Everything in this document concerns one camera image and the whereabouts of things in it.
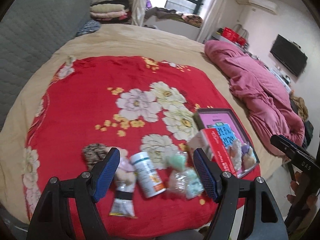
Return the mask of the leopard print scarf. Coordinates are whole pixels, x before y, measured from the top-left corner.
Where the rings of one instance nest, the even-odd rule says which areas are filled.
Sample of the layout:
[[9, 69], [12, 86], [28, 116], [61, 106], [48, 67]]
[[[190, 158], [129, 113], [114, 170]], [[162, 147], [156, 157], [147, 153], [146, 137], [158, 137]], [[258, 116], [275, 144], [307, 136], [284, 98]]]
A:
[[104, 160], [110, 149], [110, 147], [99, 143], [85, 146], [82, 149], [82, 156], [88, 170], [90, 171], [97, 162]]

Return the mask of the mint green soft item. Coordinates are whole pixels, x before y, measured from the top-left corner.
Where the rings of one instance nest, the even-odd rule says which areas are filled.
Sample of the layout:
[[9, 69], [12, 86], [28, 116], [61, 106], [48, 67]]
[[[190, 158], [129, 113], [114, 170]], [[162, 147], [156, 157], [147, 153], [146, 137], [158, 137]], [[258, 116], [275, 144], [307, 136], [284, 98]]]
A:
[[185, 170], [187, 159], [188, 154], [183, 151], [174, 152], [166, 157], [167, 165], [179, 172]]

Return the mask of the cream duck plush toy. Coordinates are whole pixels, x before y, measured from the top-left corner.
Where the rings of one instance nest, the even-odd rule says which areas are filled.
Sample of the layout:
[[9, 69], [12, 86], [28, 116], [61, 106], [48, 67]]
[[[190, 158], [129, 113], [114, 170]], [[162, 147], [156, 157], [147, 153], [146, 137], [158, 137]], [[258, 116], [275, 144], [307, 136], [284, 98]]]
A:
[[248, 170], [257, 163], [253, 148], [239, 139], [233, 140], [228, 152], [236, 172]]

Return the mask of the cream teddy bear pink dress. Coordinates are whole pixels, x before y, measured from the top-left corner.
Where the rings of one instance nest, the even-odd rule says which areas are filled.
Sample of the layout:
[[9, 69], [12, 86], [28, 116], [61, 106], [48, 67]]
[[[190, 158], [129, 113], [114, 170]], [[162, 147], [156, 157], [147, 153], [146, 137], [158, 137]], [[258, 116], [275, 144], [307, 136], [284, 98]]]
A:
[[135, 169], [128, 159], [128, 151], [118, 148], [120, 152], [120, 162], [115, 173], [116, 182], [132, 185], [136, 183]]

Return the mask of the pink face mask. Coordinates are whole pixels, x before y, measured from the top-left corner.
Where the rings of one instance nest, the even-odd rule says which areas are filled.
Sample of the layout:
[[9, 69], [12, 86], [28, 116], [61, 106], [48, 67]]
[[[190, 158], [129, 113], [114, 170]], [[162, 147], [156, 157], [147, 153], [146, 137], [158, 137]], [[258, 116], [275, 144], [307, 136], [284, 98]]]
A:
[[182, 172], [172, 171], [168, 180], [168, 190], [174, 194], [184, 195], [187, 182], [187, 176]]

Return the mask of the red tissue box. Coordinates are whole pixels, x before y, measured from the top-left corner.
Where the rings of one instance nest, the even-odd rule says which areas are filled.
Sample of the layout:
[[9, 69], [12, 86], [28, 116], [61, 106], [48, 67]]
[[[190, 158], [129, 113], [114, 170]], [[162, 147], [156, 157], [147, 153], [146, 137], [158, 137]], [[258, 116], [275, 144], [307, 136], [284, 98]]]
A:
[[193, 157], [193, 153], [197, 148], [201, 148], [208, 159], [217, 163], [222, 171], [228, 171], [236, 178], [238, 177], [231, 158], [215, 128], [200, 130], [187, 141], [187, 146], [191, 157]]

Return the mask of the white supplement bottle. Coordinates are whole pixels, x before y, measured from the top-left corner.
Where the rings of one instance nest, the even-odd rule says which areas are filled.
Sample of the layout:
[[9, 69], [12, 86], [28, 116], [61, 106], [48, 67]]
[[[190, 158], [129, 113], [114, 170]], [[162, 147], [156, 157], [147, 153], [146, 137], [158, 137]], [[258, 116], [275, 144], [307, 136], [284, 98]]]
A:
[[138, 183], [146, 198], [163, 193], [166, 188], [147, 152], [139, 152], [130, 157], [135, 168]]

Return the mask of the dark tray pink book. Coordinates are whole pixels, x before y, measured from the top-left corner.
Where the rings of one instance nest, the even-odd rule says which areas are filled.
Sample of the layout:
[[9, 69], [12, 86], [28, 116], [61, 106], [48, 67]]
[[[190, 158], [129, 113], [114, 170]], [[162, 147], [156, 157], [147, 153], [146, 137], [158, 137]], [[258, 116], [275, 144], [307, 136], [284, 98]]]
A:
[[199, 131], [205, 128], [215, 128], [227, 152], [229, 146], [231, 146], [235, 139], [239, 139], [242, 143], [246, 143], [253, 148], [257, 163], [248, 170], [236, 172], [237, 178], [252, 179], [254, 176], [260, 174], [260, 161], [254, 150], [251, 139], [233, 110], [227, 108], [201, 108], [195, 112], [194, 121]]

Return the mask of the pink quilted duvet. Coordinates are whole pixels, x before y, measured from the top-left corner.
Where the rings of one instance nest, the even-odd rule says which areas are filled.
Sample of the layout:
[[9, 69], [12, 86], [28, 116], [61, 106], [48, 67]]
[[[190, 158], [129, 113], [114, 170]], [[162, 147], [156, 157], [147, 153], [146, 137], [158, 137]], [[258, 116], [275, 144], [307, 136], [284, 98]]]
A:
[[248, 108], [248, 119], [266, 149], [283, 157], [271, 145], [273, 135], [283, 135], [301, 146], [304, 139], [302, 119], [292, 110], [283, 84], [264, 64], [228, 42], [210, 40], [204, 52], [229, 78], [229, 90]]

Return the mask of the red floral blanket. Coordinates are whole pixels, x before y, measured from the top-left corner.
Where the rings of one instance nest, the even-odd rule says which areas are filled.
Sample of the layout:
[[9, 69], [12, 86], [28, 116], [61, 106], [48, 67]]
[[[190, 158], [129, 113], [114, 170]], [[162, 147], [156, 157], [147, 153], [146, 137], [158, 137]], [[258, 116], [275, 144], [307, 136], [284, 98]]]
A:
[[[27, 239], [152, 239], [176, 232], [188, 239], [215, 216], [218, 203], [205, 190], [193, 199], [170, 192], [175, 170], [166, 157], [187, 152], [185, 170], [196, 171], [187, 141], [199, 131], [194, 114], [201, 108], [233, 110], [208, 76], [191, 66], [142, 56], [64, 63], [41, 98], [25, 141]], [[136, 216], [110, 216], [115, 175], [95, 203], [91, 170], [82, 156], [85, 146], [96, 143], [127, 150], [129, 160], [147, 152], [166, 190], [146, 198], [136, 176]]]

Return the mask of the red bags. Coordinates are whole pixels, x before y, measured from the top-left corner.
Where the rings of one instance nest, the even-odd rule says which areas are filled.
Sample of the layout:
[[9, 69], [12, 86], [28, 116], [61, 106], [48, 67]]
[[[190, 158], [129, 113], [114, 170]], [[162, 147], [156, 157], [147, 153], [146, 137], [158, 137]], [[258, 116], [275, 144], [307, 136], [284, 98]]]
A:
[[217, 33], [228, 41], [236, 43], [242, 47], [245, 46], [249, 38], [249, 32], [241, 24], [236, 24], [233, 28], [220, 28]]

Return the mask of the white air conditioner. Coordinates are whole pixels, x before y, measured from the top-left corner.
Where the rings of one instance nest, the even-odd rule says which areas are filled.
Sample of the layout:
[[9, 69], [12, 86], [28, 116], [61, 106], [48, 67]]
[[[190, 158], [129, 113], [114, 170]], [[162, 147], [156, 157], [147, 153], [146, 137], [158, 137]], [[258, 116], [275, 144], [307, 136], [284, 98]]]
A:
[[273, 14], [276, 14], [278, 10], [278, 6], [276, 5], [276, 3], [269, 0], [248, 0], [248, 2], [251, 5], [261, 7]]

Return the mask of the grey quilted headboard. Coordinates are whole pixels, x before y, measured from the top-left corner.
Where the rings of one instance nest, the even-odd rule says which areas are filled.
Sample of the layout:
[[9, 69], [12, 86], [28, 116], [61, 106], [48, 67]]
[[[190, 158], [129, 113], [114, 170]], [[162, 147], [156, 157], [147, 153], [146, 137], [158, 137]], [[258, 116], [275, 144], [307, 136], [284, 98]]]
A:
[[1, 124], [31, 76], [89, 21], [91, 0], [15, 0], [1, 20]]

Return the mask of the white curtain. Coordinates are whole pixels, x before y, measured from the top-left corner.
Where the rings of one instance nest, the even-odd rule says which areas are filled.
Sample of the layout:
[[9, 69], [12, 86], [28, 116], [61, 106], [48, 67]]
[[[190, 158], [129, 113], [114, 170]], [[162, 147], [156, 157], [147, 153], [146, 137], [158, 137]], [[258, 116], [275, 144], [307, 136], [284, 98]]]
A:
[[132, 0], [131, 18], [132, 25], [142, 26], [146, 11], [146, 0]]

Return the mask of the black wall television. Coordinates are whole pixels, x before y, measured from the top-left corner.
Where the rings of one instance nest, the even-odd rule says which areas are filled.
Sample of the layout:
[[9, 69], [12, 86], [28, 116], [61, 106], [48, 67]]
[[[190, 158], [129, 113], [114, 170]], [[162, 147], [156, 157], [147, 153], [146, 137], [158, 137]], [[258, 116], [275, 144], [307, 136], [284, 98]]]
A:
[[290, 42], [281, 35], [277, 35], [270, 53], [295, 77], [299, 77], [304, 71], [308, 57], [300, 47]]

